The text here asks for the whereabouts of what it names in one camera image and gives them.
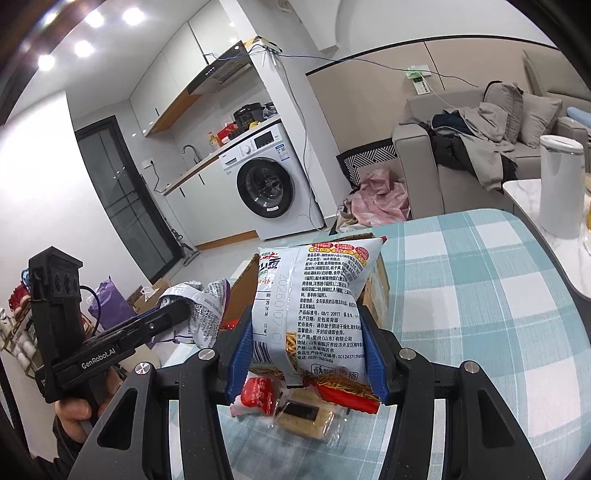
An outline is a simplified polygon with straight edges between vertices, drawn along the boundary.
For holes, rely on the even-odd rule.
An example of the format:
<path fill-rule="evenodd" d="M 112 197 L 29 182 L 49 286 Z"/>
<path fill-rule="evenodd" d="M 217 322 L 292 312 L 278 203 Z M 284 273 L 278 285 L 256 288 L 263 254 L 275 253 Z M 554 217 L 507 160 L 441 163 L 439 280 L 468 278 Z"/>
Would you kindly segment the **person's left hand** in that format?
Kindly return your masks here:
<path fill-rule="evenodd" d="M 45 400 L 54 406 L 64 434 L 83 443 L 122 386 L 122 379 L 116 370 L 108 368 L 73 387 L 57 381 L 55 365 L 71 359 L 85 341 L 79 304 L 78 294 L 30 299 L 44 368 L 44 373 L 37 376 L 38 386 L 44 391 Z"/>

